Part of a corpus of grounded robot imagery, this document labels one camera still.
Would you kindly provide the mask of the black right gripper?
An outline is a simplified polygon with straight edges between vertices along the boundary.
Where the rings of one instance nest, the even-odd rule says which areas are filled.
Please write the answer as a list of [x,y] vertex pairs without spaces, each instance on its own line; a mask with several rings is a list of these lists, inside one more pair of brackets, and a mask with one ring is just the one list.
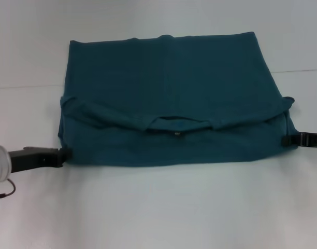
[[317,133],[301,132],[300,134],[286,135],[281,139],[283,147],[300,146],[317,148]]

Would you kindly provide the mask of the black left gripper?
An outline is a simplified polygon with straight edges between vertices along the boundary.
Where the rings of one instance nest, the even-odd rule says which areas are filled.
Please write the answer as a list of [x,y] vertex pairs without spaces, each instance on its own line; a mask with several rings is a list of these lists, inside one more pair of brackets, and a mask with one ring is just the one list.
[[10,151],[11,172],[21,172],[36,168],[60,168],[72,158],[70,148],[25,147],[22,150]]

